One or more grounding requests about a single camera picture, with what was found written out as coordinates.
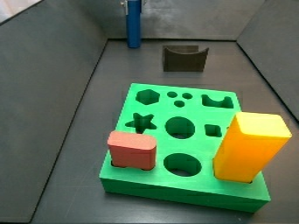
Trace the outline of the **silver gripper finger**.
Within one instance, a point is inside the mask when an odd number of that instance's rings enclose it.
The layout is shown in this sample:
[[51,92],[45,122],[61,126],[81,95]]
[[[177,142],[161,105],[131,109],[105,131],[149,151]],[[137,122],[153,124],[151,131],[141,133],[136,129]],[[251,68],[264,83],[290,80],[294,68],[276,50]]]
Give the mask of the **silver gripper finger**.
[[127,15],[127,0],[121,0],[121,1],[120,1],[120,5],[121,5],[121,7],[123,7],[123,9],[124,9],[124,13],[125,13],[125,15]]

